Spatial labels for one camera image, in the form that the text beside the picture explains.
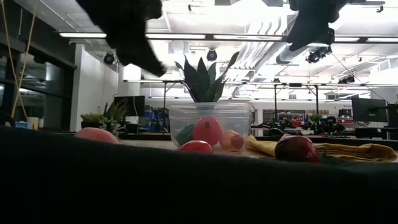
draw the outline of computer monitor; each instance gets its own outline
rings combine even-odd
[[[387,122],[386,101],[378,99],[352,98],[355,121]]]
[[[145,116],[145,96],[115,96],[114,103],[126,102],[126,116]]]

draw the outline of yellow cloth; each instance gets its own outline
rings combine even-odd
[[[248,137],[250,150],[266,153],[275,157],[275,147],[278,142],[257,141],[254,136]],[[338,157],[350,161],[363,162],[392,162],[397,159],[397,154],[391,147],[378,144],[365,144],[362,146],[345,146],[339,144],[314,144],[318,154]]]

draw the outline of black fabric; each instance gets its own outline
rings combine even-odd
[[[0,128],[0,223],[389,222],[397,164],[184,154]]]

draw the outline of red apple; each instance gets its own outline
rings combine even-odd
[[[290,162],[319,162],[317,150],[309,138],[288,134],[276,145],[275,157]]]
[[[212,154],[211,145],[205,141],[192,140],[180,147],[180,152],[197,152],[202,154]]]
[[[211,146],[217,144],[223,135],[223,130],[214,116],[202,117],[193,128],[193,139],[205,141]]]

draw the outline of table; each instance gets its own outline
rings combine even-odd
[[[128,146],[136,146],[136,147],[153,147],[157,149],[167,149],[167,150],[177,150],[177,147],[174,146],[172,141],[145,141],[145,140],[120,140],[121,144],[125,144]],[[221,147],[214,147],[214,153],[216,155],[222,156],[236,156],[236,157],[249,157],[249,158],[272,158],[263,153],[259,153],[252,150],[242,149],[239,152],[231,152],[222,149]]]

